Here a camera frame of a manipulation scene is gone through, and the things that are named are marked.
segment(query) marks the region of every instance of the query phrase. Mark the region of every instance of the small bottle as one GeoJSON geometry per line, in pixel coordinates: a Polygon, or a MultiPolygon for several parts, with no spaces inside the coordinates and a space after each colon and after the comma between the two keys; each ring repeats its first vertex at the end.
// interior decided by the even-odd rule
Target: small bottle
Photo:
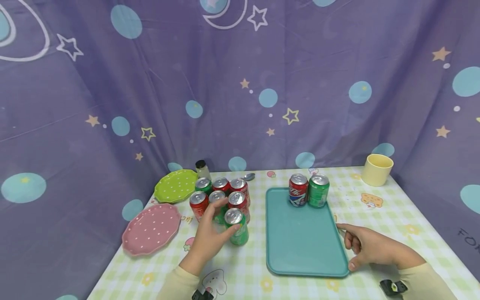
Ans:
{"type": "Polygon", "coordinates": [[[205,177],[209,180],[212,180],[212,177],[210,176],[210,171],[208,170],[207,164],[204,160],[197,161],[195,163],[195,168],[197,169],[198,178],[205,177]]]}

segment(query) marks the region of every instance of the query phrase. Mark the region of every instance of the green soda can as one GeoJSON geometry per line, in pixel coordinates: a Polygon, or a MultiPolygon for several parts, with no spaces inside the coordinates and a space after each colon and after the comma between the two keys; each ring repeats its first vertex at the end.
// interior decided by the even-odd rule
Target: green soda can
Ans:
{"type": "Polygon", "coordinates": [[[210,196],[213,192],[212,182],[206,177],[199,178],[195,182],[195,190],[202,191],[207,194],[207,196],[210,196]]]}
{"type": "Polygon", "coordinates": [[[225,227],[228,229],[236,224],[240,224],[240,228],[230,238],[230,241],[234,245],[243,246],[248,241],[248,228],[247,222],[245,222],[245,215],[238,208],[231,208],[225,213],[225,227]]]}
{"type": "MultiPolygon", "coordinates": [[[[210,194],[210,196],[208,196],[208,202],[213,203],[223,198],[225,198],[225,193],[223,191],[213,191],[210,194]]],[[[228,210],[228,206],[224,205],[218,212],[218,215],[216,215],[213,220],[217,224],[221,224],[221,225],[224,224],[224,217],[227,210],[228,210]]]]}
{"type": "Polygon", "coordinates": [[[309,180],[308,204],[313,207],[323,207],[327,203],[330,181],[324,174],[315,174],[309,180]]]}

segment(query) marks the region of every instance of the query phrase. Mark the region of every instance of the table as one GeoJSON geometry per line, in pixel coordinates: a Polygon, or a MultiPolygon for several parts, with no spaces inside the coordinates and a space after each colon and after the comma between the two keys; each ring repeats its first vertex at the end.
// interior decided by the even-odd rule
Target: table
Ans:
{"type": "MultiPolygon", "coordinates": [[[[361,167],[309,170],[329,177],[328,201],[337,222],[369,227],[407,244],[433,266],[459,300],[478,299],[478,281],[391,177],[386,185],[371,187],[360,179],[361,167]]],[[[379,282],[398,278],[387,266],[365,266],[344,279],[276,276],[268,271],[265,192],[271,187],[288,186],[293,173],[309,177],[309,170],[255,172],[255,180],[249,182],[252,199],[252,219],[248,225],[250,239],[243,247],[227,243],[204,269],[200,286],[212,287],[213,295],[219,300],[387,299],[379,282]]],[[[218,172],[212,173],[212,178],[233,179],[246,173],[218,172]]],[[[153,203],[156,203],[154,198],[146,208],[153,203]]],[[[188,253],[186,241],[195,236],[197,228],[188,202],[177,206],[183,217],[170,244],[150,257],[138,258],[129,257],[120,247],[88,299],[155,299],[166,274],[188,253]]],[[[347,251],[347,255],[349,259],[354,256],[352,251],[347,251]]]]}

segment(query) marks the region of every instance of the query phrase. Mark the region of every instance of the polka dot plate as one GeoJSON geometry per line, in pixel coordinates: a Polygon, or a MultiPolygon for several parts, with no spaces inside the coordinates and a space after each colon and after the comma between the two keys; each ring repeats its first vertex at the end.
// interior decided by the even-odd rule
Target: polka dot plate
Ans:
{"type": "Polygon", "coordinates": [[[192,170],[171,172],[156,184],[153,195],[160,203],[186,200],[195,191],[197,179],[197,173],[192,170]]]}
{"type": "Polygon", "coordinates": [[[123,249],[131,256],[149,255],[164,247],[175,236],[181,215],[171,204],[153,205],[138,214],[125,229],[123,249]]]}

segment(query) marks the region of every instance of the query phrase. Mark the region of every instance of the teal tray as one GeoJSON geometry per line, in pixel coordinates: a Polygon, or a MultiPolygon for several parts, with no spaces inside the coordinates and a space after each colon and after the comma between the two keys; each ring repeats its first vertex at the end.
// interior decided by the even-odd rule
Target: teal tray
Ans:
{"type": "Polygon", "coordinates": [[[288,188],[266,193],[267,267],[279,275],[345,277],[348,260],[328,204],[294,207],[288,188]]]}

